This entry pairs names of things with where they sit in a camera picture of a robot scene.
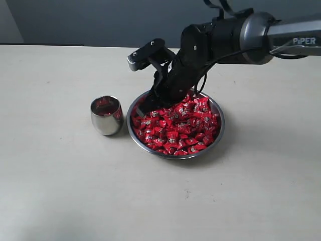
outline table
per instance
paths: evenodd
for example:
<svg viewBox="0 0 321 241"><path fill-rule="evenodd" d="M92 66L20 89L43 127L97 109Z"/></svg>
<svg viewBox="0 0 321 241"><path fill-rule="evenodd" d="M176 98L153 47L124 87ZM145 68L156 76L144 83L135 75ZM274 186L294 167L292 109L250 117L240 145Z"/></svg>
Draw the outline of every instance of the table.
<svg viewBox="0 0 321 241"><path fill-rule="evenodd" d="M132 51L0 46L0 240L320 240L321 58L213 68L223 139L167 161L91 124L151 87Z"/></svg>

